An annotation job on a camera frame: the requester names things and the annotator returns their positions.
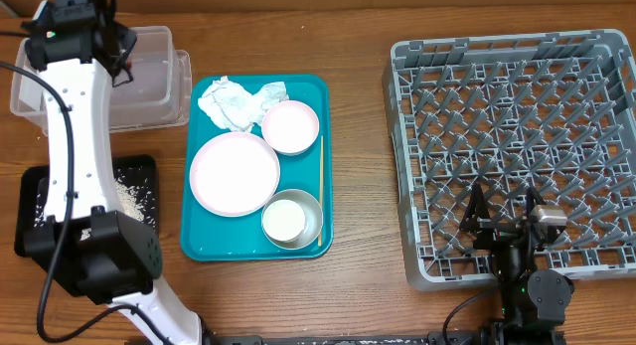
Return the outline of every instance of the white cloth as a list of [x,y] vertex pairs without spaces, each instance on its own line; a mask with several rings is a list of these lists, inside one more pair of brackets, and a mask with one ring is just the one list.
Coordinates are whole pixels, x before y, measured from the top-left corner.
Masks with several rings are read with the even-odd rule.
[[265,113],[281,101],[289,100],[285,83],[264,85],[252,95],[241,85],[221,77],[199,98],[199,108],[219,128],[250,132],[255,123],[260,125]]

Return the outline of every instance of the pink plate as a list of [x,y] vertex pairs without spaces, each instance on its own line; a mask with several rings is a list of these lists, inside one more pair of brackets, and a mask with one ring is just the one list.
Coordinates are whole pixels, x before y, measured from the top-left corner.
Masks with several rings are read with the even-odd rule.
[[320,122],[316,112],[304,102],[282,101],[262,120],[262,137],[284,155],[298,155],[318,137]]
[[224,217],[248,215],[276,191],[280,164],[260,137],[228,132],[208,141],[190,167],[190,188],[206,210]]

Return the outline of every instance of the blue tray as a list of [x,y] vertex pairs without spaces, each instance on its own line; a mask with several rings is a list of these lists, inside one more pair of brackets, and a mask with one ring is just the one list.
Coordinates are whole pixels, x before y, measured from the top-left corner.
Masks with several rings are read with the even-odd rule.
[[[287,251],[273,245],[262,231],[260,216],[262,209],[239,218],[225,218],[206,211],[190,189],[190,165],[197,151],[210,139],[228,132],[217,128],[210,118],[199,109],[197,100],[203,92],[220,77],[200,81],[192,92],[188,151],[183,190],[181,215],[181,248],[186,256],[199,261],[214,260],[269,260],[311,259],[322,256],[334,239],[333,189],[331,173],[331,125],[329,123],[329,90],[316,76],[236,76],[230,80],[239,83],[247,91],[255,93],[272,82],[285,82],[292,100],[310,105],[320,119],[320,134],[316,142],[298,156],[278,155],[280,182],[278,191],[300,189],[319,199],[320,191],[320,136],[324,137],[324,193],[322,246],[318,241],[302,250]],[[262,136],[260,127],[252,133]]]

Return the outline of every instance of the chopstick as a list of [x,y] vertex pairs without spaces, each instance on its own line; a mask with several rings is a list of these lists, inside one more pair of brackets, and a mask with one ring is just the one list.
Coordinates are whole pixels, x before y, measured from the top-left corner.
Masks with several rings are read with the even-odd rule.
[[[322,194],[324,189],[324,155],[325,155],[325,145],[323,143],[323,136],[320,136],[320,210],[323,213],[323,217],[325,214],[324,209],[322,208]],[[322,247],[322,229],[320,230],[320,235],[318,235],[318,247]]]

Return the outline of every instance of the dish rack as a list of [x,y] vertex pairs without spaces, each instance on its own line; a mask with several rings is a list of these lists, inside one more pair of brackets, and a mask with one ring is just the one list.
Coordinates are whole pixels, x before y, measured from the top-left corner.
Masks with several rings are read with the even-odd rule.
[[408,282],[495,282],[458,229],[475,182],[496,220],[521,219],[529,186],[567,213],[539,267],[636,275],[635,70],[615,30],[396,43],[383,85]]

